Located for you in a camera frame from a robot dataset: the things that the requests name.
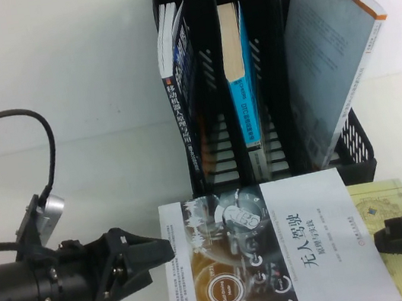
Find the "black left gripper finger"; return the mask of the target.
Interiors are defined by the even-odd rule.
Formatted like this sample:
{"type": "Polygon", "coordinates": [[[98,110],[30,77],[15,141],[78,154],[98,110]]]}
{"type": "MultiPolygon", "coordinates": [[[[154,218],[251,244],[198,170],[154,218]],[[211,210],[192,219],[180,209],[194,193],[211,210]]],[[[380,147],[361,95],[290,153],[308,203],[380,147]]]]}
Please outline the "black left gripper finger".
{"type": "Polygon", "coordinates": [[[137,274],[166,264],[174,258],[168,239],[133,235],[122,229],[110,229],[100,240],[107,249],[107,266],[111,271],[137,274]]]}
{"type": "Polygon", "coordinates": [[[121,301],[152,282],[148,269],[135,271],[125,266],[114,267],[102,276],[94,301],[121,301]]]}

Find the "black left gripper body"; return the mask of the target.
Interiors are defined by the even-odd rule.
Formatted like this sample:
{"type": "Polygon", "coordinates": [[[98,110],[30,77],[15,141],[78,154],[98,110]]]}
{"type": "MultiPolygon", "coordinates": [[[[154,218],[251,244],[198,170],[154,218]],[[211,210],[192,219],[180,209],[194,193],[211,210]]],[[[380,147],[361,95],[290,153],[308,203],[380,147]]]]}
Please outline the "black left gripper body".
{"type": "Polygon", "coordinates": [[[84,245],[71,239],[61,242],[57,257],[59,301],[113,301],[113,291],[103,282],[107,263],[104,237],[84,245]]]}

